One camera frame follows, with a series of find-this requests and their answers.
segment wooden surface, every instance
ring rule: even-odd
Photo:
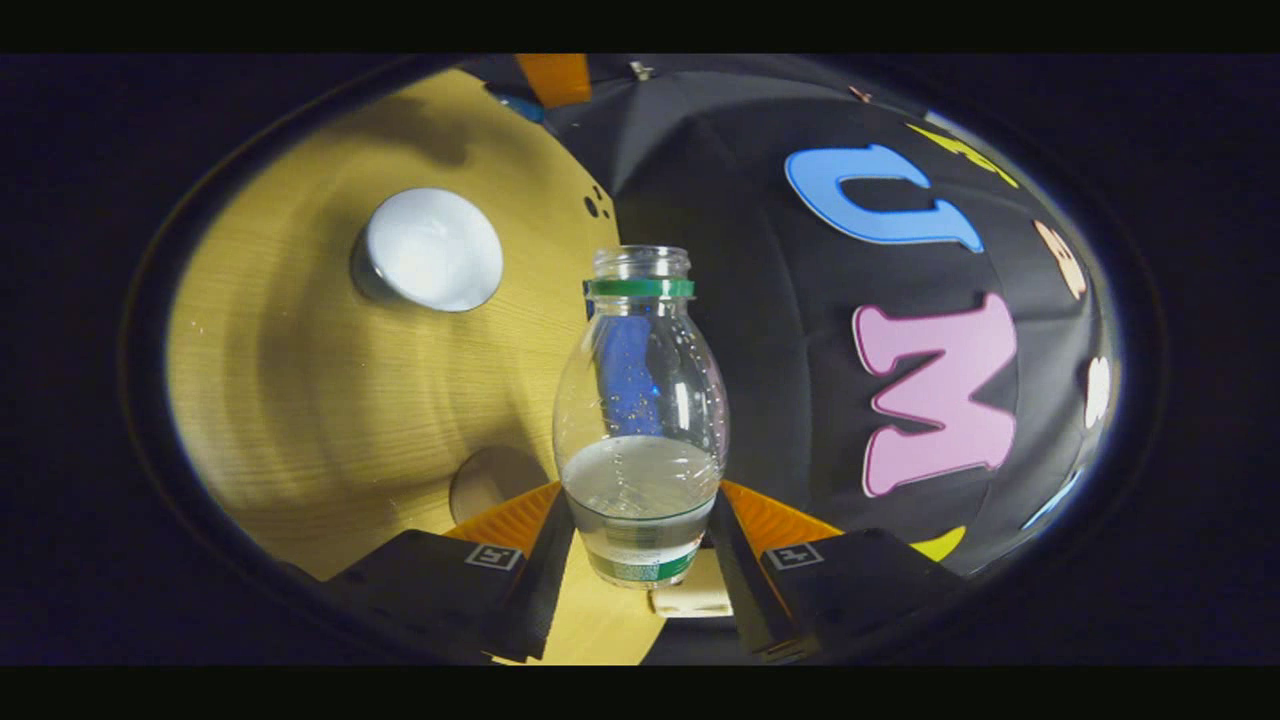
[[[328,579],[397,533],[453,527],[475,451],[526,451],[558,478],[552,407],[585,329],[581,281],[618,242],[593,178],[451,70],[306,137],[202,238],[170,318],[170,401],[200,477],[268,552]],[[503,245],[497,295],[463,314],[361,296],[352,247],[387,197],[445,187]],[[608,196],[598,206],[612,210]],[[571,548],[545,662],[637,662],[662,628],[646,593]]]

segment green label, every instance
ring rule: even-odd
[[[675,578],[687,570],[689,566],[694,564],[694,557],[698,556],[698,547],[694,547],[694,550],[684,557],[649,565],[614,562],[613,560],[602,557],[590,550],[586,551],[586,555],[591,559],[593,568],[611,578],[635,583],[655,583],[658,580],[666,580],[667,578]]]

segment clear plastic bottle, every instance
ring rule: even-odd
[[[554,446],[595,571],[627,588],[680,582],[728,454],[728,401],[689,318],[689,255],[627,245],[595,256],[593,306],[556,398]]]

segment water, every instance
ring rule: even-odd
[[[692,565],[721,473],[692,445],[622,436],[582,448],[561,482],[596,573],[655,588],[680,582]]]

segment pink letter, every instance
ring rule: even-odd
[[[974,402],[978,392],[1014,357],[1018,341],[1009,306],[988,293],[970,313],[891,319],[876,306],[854,310],[854,343],[873,375],[893,372],[899,359],[941,354],[872,398],[886,415],[940,429],[905,434],[886,425],[872,434],[863,461],[863,492],[884,495],[956,470],[1002,465],[1014,446],[1014,416]]]

